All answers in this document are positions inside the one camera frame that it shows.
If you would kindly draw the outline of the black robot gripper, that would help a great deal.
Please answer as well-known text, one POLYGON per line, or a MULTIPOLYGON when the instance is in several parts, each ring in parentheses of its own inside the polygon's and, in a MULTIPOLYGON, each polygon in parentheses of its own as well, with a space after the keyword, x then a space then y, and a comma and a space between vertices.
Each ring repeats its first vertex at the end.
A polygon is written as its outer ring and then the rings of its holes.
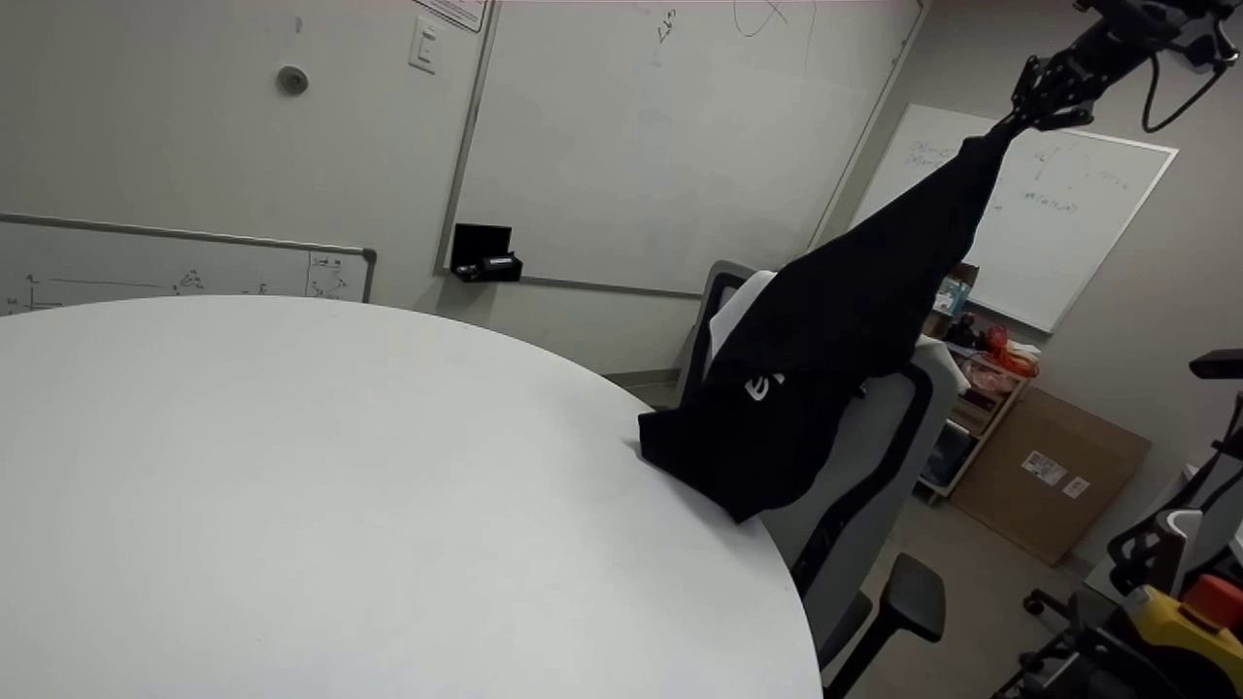
POLYGON ((1175 51, 1188 69, 1230 69, 1239 43, 1228 20, 1239 0, 1077 0, 1096 25, 1072 43, 1072 62, 1030 57, 1010 105, 1024 130, 1077 130, 1140 62, 1175 51))

